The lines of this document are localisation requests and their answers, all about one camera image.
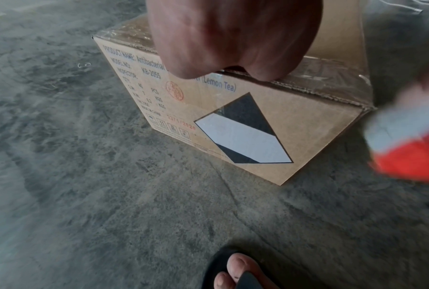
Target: black flip-flop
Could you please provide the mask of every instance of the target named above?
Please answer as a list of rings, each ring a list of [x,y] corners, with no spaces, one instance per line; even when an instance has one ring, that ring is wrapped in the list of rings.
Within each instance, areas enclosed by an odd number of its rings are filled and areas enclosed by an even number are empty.
[[[221,248],[211,258],[211,261],[205,270],[204,280],[202,282],[202,289],[214,289],[216,276],[220,272],[227,272],[227,261],[229,260],[230,256],[232,256],[235,253],[242,253],[252,258],[250,255],[248,255],[245,252],[242,252],[240,249],[236,247],[227,246],[227,247]],[[274,278],[271,278],[270,274],[266,270],[264,270],[264,268],[261,267],[261,269],[263,273],[267,277],[269,277],[269,279],[274,281]],[[235,289],[264,289],[264,288],[252,273],[245,272],[243,273],[242,276],[240,276],[240,279],[238,280],[237,286],[235,287]]]

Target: foot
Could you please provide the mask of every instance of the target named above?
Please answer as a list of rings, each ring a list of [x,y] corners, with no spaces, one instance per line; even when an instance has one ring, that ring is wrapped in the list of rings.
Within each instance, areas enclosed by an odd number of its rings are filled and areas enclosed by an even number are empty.
[[[261,270],[252,258],[235,253],[227,262],[227,271],[219,273],[214,279],[214,289],[235,289],[244,272],[251,272],[264,289],[279,289]]]

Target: gray floor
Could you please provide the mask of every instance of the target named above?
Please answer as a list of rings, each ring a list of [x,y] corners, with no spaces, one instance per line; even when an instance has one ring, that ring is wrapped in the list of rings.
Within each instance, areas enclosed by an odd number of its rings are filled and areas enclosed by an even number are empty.
[[[429,186],[372,172],[360,126],[282,187],[152,131],[91,39],[143,11],[0,1],[0,288],[198,288],[226,243],[287,288],[429,288]],[[429,12],[384,12],[380,102],[429,61]]]

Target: brown cardboard box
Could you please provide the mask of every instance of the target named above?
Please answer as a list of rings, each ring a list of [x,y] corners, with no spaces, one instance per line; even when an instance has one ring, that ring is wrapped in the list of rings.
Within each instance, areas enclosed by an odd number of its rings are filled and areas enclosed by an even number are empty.
[[[279,185],[373,108],[355,0],[328,0],[308,57],[267,83],[237,70],[176,78],[146,16],[94,40],[153,129]]]

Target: red circular stamp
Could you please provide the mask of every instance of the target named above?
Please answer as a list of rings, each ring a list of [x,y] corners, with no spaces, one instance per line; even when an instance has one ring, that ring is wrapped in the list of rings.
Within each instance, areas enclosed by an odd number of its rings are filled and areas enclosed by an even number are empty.
[[[173,81],[167,81],[165,84],[165,89],[167,89],[168,93],[176,100],[182,101],[184,99],[184,94],[181,88],[174,83]]]

